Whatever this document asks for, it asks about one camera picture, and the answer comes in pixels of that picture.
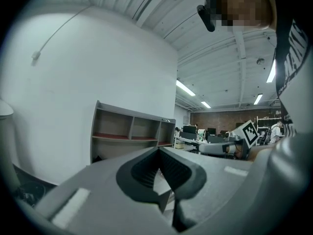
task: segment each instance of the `black headset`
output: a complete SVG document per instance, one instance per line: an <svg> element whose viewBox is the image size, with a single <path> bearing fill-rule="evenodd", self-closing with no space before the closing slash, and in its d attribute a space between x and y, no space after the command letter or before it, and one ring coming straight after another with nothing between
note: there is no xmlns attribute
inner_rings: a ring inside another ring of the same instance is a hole
<svg viewBox="0 0 313 235"><path fill-rule="evenodd" d="M213 17L216 15L216 0L205 0L204 6L197 6L197 12L207 30L213 32L216 25L216 20L213 19Z"/></svg>

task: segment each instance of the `white wall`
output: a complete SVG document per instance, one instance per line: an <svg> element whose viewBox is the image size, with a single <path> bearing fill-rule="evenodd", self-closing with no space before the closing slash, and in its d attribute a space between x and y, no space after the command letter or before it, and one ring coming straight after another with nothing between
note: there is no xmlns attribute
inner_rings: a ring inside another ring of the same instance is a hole
<svg viewBox="0 0 313 235"><path fill-rule="evenodd" d="M0 60L0 97L14 109L13 163L59 184L89 164L97 100L172 118L177 52L123 17L81 6L28 11L12 28Z"/></svg>
<svg viewBox="0 0 313 235"><path fill-rule="evenodd" d="M189 124L183 122L184 116L188 116L188 119L190 120L190 112L175 105L174 118L176 119L176 127L178 127L179 129L182 128L184 124Z"/></svg>

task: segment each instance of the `white sticker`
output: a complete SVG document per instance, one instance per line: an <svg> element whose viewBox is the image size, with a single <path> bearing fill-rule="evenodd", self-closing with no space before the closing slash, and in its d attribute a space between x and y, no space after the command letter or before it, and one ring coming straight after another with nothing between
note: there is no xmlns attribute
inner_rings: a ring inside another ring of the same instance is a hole
<svg viewBox="0 0 313 235"><path fill-rule="evenodd" d="M246 170L240 170L240 169L236 169L230 166L226 166L224 168L224 171L238 175L238 176L242 176L242 177L246 177L248 175L248 171Z"/></svg>

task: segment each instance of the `computer monitor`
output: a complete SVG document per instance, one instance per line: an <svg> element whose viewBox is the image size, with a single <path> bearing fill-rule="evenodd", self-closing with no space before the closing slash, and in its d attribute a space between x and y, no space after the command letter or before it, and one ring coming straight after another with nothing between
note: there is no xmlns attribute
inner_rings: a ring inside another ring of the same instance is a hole
<svg viewBox="0 0 313 235"><path fill-rule="evenodd" d="M210 135L216 135L216 128L207 128L207 133Z"/></svg>
<svg viewBox="0 0 313 235"><path fill-rule="evenodd" d="M182 128L182 131L183 132L186 132L186 133L192 133L192 134L195 134L196 133L196 127L195 126L190 126L190 125L185 125L183 128Z"/></svg>

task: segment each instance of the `ceiling light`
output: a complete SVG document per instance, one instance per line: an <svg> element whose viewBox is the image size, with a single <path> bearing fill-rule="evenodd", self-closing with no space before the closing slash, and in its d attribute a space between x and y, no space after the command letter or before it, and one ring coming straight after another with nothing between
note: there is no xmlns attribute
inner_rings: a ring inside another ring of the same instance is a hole
<svg viewBox="0 0 313 235"><path fill-rule="evenodd" d="M176 85L178 87L180 87L181 89L183 89L184 91L186 91L189 95L191 95L191 96L195 96L196 95L191 90L189 90L186 86L184 86L182 83L180 83L178 80L176 81Z"/></svg>
<svg viewBox="0 0 313 235"><path fill-rule="evenodd" d="M270 70L267 83L271 83L276 75L276 60L274 59L272 69Z"/></svg>
<svg viewBox="0 0 313 235"><path fill-rule="evenodd" d="M254 105L258 104L261 97L263 96L263 94L258 94L258 97L256 98L255 102L254 102Z"/></svg>
<svg viewBox="0 0 313 235"><path fill-rule="evenodd" d="M201 103L204 104L207 108L210 108L210 106L206 102L201 102Z"/></svg>

